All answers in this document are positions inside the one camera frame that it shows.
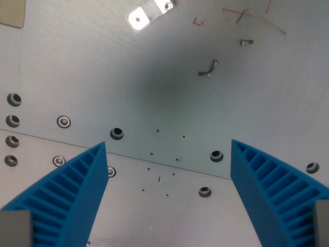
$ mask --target bolt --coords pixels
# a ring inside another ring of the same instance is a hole
[[[253,44],[253,40],[240,40],[240,45],[252,45]]]
[[[213,60],[209,71],[208,72],[199,72],[199,76],[210,77],[211,74],[214,72],[215,68],[217,67],[217,65],[219,65],[219,62],[217,60]]]

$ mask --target aluminum plate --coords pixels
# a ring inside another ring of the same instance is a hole
[[[135,33],[126,17],[140,4],[28,1],[23,29],[0,26],[0,128],[82,147],[104,140],[108,152],[225,178],[232,138],[293,164],[328,160],[329,2],[278,0],[266,15],[256,0],[177,0]],[[223,10],[246,8],[287,36]],[[212,59],[211,78],[199,77]],[[22,105],[10,106],[9,93]]]

